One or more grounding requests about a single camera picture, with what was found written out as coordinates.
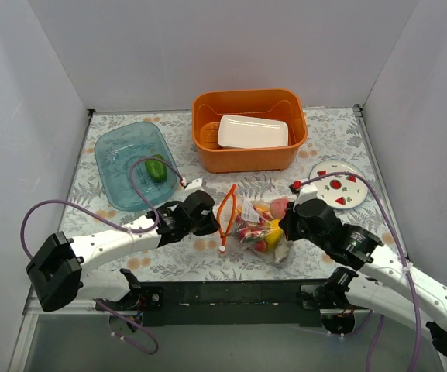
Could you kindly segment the red fake strawberries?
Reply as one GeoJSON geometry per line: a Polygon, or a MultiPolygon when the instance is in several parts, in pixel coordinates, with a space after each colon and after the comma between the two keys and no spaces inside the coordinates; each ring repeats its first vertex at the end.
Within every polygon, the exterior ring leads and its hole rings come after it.
{"type": "Polygon", "coordinates": [[[240,242],[249,244],[257,252],[267,251],[264,236],[268,232],[270,224],[265,220],[248,222],[240,216],[236,216],[232,234],[240,242]]]}

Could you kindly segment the orange yellow fake mango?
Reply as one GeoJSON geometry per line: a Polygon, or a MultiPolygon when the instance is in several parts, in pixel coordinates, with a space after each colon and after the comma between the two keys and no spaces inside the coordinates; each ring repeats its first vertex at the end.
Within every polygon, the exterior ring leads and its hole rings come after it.
{"type": "Polygon", "coordinates": [[[256,204],[253,207],[261,215],[271,215],[269,205],[256,204]]]}

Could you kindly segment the clear zip top bag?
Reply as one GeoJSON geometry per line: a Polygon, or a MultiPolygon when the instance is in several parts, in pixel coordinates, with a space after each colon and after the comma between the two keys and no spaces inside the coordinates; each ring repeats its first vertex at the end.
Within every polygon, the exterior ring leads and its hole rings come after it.
{"type": "Polygon", "coordinates": [[[290,201],[289,198],[251,200],[233,184],[216,211],[216,220],[220,225],[219,252],[225,253],[227,246],[232,246],[250,250],[271,264],[283,264],[293,244],[285,240],[279,222],[285,216],[290,201]]]}

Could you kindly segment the green fake bell pepper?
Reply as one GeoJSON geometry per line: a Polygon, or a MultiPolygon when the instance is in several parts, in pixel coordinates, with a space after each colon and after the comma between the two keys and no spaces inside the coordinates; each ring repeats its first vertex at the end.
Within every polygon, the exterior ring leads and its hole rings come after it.
{"type": "Polygon", "coordinates": [[[156,154],[144,162],[146,172],[155,183],[162,183],[167,179],[167,165],[163,161],[164,157],[156,154]]]}

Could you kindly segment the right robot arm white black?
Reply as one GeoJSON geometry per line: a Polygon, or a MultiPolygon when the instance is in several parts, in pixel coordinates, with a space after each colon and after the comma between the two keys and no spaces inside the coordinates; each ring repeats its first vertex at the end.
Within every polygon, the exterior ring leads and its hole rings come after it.
{"type": "Polygon", "coordinates": [[[321,199],[287,203],[279,222],[289,241],[306,239],[337,264],[319,289],[321,307],[374,310],[432,341],[447,357],[447,286],[410,265],[360,226],[344,224],[321,199]]]}

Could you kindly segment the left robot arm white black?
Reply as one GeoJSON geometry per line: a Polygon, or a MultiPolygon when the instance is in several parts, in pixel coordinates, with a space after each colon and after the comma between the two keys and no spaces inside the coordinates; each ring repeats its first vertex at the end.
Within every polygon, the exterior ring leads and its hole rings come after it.
{"type": "Polygon", "coordinates": [[[180,242],[185,236],[216,233],[214,199],[202,190],[184,201],[168,202],[128,226],[68,238],[50,235],[26,267],[42,310],[54,312],[77,298],[105,299],[130,310],[139,304],[134,275],[119,271],[109,280],[97,280],[91,272],[111,261],[143,250],[180,242]]]}

